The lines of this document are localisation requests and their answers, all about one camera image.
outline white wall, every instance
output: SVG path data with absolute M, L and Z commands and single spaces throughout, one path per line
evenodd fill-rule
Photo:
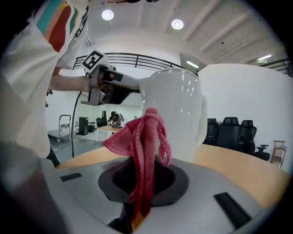
M 272 69 L 245 64 L 212 64 L 199 72 L 208 118 L 253 120 L 256 147 L 284 140 L 288 147 L 282 169 L 293 166 L 293 79 Z
M 47 131 L 57 130 L 60 115 L 71 115 L 73 113 L 74 104 L 78 92 L 76 91 L 53 91 L 52 95 L 48 95 L 46 101 L 46 123 Z M 69 123 L 69 117 L 63 117 L 60 124 Z
M 122 72 L 126 75 L 133 76 L 137 79 L 142 79 L 151 76 L 155 73 L 153 70 L 134 68 L 134 67 L 124 67 L 124 66 L 115 66 L 117 71 Z
M 129 41 L 97 42 L 92 46 L 82 47 L 78 52 L 78 56 L 88 55 L 94 49 L 97 49 L 102 53 L 137 53 L 164 59 L 169 62 L 180 65 L 179 52 L 176 52 L 174 50 L 167 50 L 156 46 L 148 47 L 143 43 L 132 43 Z
M 75 117 L 76 126 L 79 126 L 79 117 L 88 117 L 89 118 L 90 113 L 91 113 L 91 110 L 90 110 L 91 106 L 81 104 L 81 101 L 87 101 L 87 96 L 84 95 L 84 94 L 81 94 L 79 99 L 78 99 L 78 103 L 77 103 L 77 106 L 76 106 L 76 117 Z
M 103 53 L 125 52 L 153 56 L 180 64 L 179 54 L 194 56 L 205 64 L 213 61 L 202 51 L 179 37 L 166 33 L 156 33 L 147 29 L 116 28 L 100 32 L 92 30 L 90 37 L 94 38 L 97 49 Z

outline gray floor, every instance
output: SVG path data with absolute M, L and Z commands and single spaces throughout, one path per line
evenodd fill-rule
M 86 136 L 74 135 L 74 155 L 79 155 L 103 147 L 102 142 L 96 142 L 96 133 L 89 133 Z M 67 137 L 62 138 L 60 142 L 57 142 L 56 138 L 49 137 L 51 147 L 56 154 L 57 159 L 60 163 L 64 163 L 68 159 L 72 158 L 71 140 Z

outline colorful stripe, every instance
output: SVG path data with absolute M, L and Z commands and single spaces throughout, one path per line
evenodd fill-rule
M 73 17 L 70 20 L 70 33 L 69 34 L 71 34 L 72 30 L 76 26 L 76 19 L 77 19 L 77 14 L 78 14 L 77 9 L 75 7 L 73 7 L 73 9 L 74 9 L 74 14 L 73 14 Z
M 60 52 L 65 43 L 66 38 L 66 23 L 70 17 L 71 7 L 67 6 L 62 11 L 55 27 L 50 35 L 49 43 L 53 46 L 54 50 Z
M 56 52 L 60 52 L 66 39 L 66 27 L 69 35 L 77 24 L 78 10 L 66 0 L 50 0 L 37 22 L 37 28 Z
M 51 18 L 53 17 L 55 11 L 60 5 L 61 0 L 51 0 L 48 2 L 46 9 L 43 11 L 39 21 L 37 22 L 37 27 L 42 34 L 45 33 Z

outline white t-shirt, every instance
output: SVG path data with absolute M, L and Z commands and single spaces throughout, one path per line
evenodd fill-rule
M 88 0 L 48 0 L 10 43 L 0 64 L 0 140 L 46 158 L 45 98 L 55 67 L 68 67 L 87 32 Z

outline pink towel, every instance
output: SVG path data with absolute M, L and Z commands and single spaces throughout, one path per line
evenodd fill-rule
M 160 140 L 159 159 L 162 165 L 168 166 L 172 160 L 171 148 L 166 138 L 164 122 L 155 108 L 148 108 L 143 117 L 129 121 L 123 129 L 103 142 L 113 153 L 133 156 L 137 184 L 130 194 L 130 203 L 134 204 L 132 220 L 139 211 L 143 217 L 150 211 L 151 198 L 154 195 L 157 136 Z

